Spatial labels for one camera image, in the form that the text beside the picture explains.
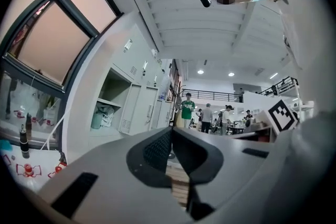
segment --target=white wall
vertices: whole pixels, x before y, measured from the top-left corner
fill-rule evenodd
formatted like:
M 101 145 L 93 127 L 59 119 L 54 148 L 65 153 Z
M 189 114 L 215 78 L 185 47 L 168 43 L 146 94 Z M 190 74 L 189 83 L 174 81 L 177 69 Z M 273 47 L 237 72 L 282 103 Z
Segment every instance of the white wall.
M 234 93 L 233 84 L 229 81 L 190 78 L 183 83 L 185 85 L 185 87 L 183 87 L 184 89 Z
M 137 12 L 122 16 L 96 43 L 81 66 L 70 91 L 62 128 L 62 151 L 68 163 L 88 151 L 90 111 L 110 70 L 112 55 L 127 42 L 133 25 L 141 23 L 141 15 Z M 147 32 L 142 35 L 148 43 L 153 42 Z
M 276 102 L 283 100 L 286 102 L 288 98 L 281 98 L 281 97 L 267 97 L 265 95 L 256 94 L 252 92 L 245 92 L 244 93 L 244 109 L 246 110 L 255 110 L 259 109 L 269 109 L 271 108 Z

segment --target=person in white shirt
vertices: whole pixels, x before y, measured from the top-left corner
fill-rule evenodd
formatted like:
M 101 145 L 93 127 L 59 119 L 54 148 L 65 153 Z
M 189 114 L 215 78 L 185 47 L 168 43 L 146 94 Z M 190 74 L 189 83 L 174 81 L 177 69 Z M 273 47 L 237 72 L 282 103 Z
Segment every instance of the person in white shirt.
M 202 112 L 202 133 L 209 133 L 212 121 L 212 110 L 210 109 L 210 106 L 210 104 L 206 104 L 206 108 Z
M 211 0 L 201 0 L 209 7 Z M 255 0 L 216 0 L 235 4 Z M 331 87 L 331 70 L 336 70 L 335 20 L 326 0 L 273 0 L 278 4 L 283 24 L 284 45 L 300 84 L 300 98 L 314 101 L 314 113 L 336 109 L 336 85 Z
M 230 111 L 232 110 L 232 106 L 231 105 L 227 105 L 226 109 L 224 110 L 223 113 L 223 117 L 222 117 L 222 124 L 223 124 L 223 130 L 222 133 L 225 132 L 226 133 L 226 129 L 228 128 L 229 125 L 231 125 L 231 121 L 230 121 Z

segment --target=blurred object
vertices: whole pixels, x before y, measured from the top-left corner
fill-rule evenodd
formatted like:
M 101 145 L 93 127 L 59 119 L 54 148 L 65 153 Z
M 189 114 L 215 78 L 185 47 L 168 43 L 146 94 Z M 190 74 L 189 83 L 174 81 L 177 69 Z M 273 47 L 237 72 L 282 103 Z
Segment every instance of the blurred object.
M 8 140 L 0 140 L 0 150 L 12 151 L 13 147 Z
M 26 132 L 27 132 L 27 139 L 31 140 L 32 139 L 32 117 L 29 113 L 27 113 L 27 118 L 26 118 Z

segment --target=black slot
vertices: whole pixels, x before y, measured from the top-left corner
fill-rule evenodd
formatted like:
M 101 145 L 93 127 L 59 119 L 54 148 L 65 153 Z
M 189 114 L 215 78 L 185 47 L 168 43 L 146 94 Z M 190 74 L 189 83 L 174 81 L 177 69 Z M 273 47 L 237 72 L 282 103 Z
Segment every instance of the black slot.
M 260 151 L 260 150 L 255 150 L 253 148 L 245 148 L 243 150 L 243 153 L 246 153 L 248 155 L 251 155 L 251 156 L 256 156 L 256 157 L 259 157 L 259 158 L 263 158 L 263 159 L 266 159 L 267 156 L 268 156 L 268 153 L 267 151 Z
M 62 215 L 71 218 L 85 196 L 96 182 L 98 176 L 92 173 L 82 173 L 77 179 L 53 202 L 51 207 Z

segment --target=black bottle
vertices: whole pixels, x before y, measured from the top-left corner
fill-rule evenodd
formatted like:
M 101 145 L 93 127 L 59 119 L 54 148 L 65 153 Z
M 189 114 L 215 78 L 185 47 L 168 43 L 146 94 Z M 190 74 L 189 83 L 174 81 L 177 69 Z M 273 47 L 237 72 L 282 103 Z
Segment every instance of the black bottle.
M 21 148 L 23 158 L 28 159 L 29 158 L 29 146 L 28 146 L 27 132 L 24 129 L 23 124 L 21 125 L 21 130 L 20 130 L 20 148 Z

